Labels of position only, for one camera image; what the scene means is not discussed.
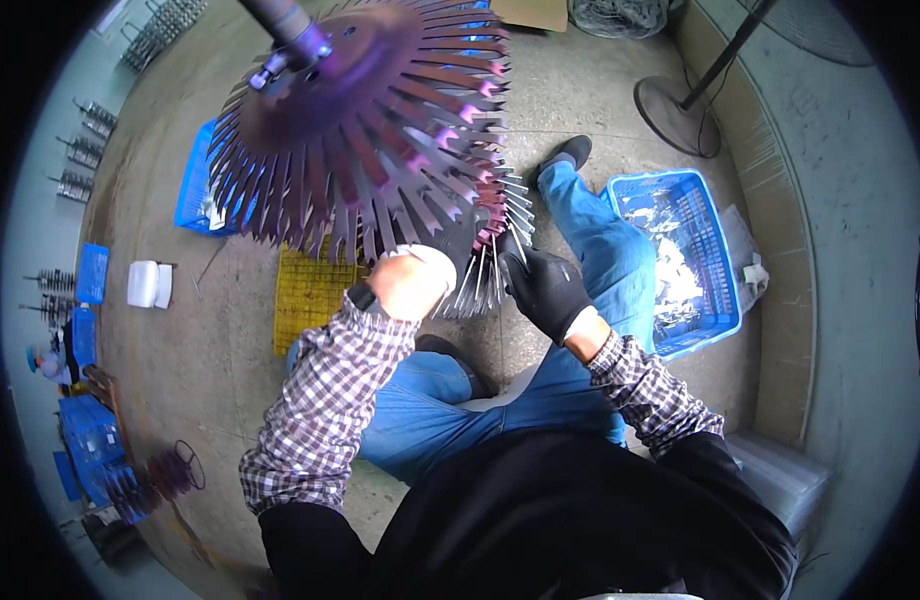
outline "cardboard box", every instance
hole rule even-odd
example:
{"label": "cardboard box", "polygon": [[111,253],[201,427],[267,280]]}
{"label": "cardboard box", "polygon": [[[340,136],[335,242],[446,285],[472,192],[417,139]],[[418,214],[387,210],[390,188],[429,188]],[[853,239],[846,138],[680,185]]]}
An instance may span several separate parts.
{"label": "cardboard box", "polygon": [[567,30],[567,0],[490,0],[490,9],[511,25]]}

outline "shoe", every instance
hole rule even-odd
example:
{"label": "shoe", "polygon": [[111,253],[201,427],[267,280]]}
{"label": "shoe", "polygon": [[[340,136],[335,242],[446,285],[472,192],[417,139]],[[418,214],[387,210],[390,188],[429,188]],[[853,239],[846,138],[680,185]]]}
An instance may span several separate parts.
{"label": "shoe", "polygon": [[425,333],[417,338],[416,346],[418,353],[444,354],[457,361],[466,374],[466,378],[469,379],[470,400],[493,398],[501,392],[496,381],[482,372],[475,371],[460,348],[439,335]]}
{"label": "shoe", "polygon": [[575,135],[572,138],[569,138],[557,148],[550,152],[550,154],[542,162],[540,162],[534,170],[530,173],[528,179],[528,185],[530,187],[537,187],[537,180],[540,178],[540,174],[544,172],[547,167],[549,167],[554,162],[560,162],[566,157],[561,155],[569,155],[573,159],[574,170],[579,171],[583,165],[587,164],[587,159],[590,157],[590,151],[594,149],[594,142],[586,137],[586,135]]}

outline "jeans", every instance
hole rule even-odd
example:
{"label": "jeans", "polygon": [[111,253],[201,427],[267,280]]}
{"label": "jeans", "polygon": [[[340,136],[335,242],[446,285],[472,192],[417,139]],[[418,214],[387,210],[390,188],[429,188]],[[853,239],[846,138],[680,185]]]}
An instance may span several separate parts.
{"label": "jeans", "polygon": [[[653,353],[657,256],[651,242],[592,194],[568,162],[547,167],[538,187],[554,223],[580,258],[586,293],[600,316]],[[526,390],[506,406],[485,412],[456,406],[470,399],[470,382],[452,357],[414,352],[377,391],[359,457],[412,486],[456,452],[518,427],[576,427],[625,444],[620,413],[591,387],[586,367],[554,344]]]}

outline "yellow plastic crate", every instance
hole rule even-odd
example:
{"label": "yellow plastic crate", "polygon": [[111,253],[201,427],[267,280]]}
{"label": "yellow plastic crate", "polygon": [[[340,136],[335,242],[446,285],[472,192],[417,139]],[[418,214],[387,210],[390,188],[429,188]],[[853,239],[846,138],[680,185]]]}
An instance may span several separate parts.
{"label": "yellow plastic crate", "polygon": [[286,244],[280,248],[274,305],[274,354],[278,356],[286,356],[301,331],[326,325],[340,309],[344,290],[367,275],[363,267],[328,261],[329,243],[327,236],[320,260],[287,249]]}

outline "hand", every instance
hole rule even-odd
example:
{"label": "hand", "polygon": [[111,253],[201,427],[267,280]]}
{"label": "hand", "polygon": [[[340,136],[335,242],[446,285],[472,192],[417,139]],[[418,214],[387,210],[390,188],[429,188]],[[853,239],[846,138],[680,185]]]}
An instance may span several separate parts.
{"label": "hand", "polygon": [[435,267],[410,255],[378,261],[367,284],[384,312],[398,321],[422,320],[447,291]]}
{"label": "hand", "polygon": [[470,262],[471,250],[474,248],[474,240],[480,230],[490,221],[490,211],[482,206],[474,207],[465,200],[460,200],[460,214],[455,220],[452,220],[439,206],[428,203],[427,207],[440,220],[442,228],[430,234],[417,213],[408,209],[413,228],[417,232],[420,245],[443,253],[453,263],[454,285],[458,286],[466,274],[467,263]]}
{"label": "hand", "polygon": [[523,248],[524,263],[518,248],[512,249],[507,239],[499,242],[503,248],[499,267],[509,282],[507,292],[514,297],[516,308],[562,347],[577,315],[594,305],[580,272],[566,259],[529,246]]}

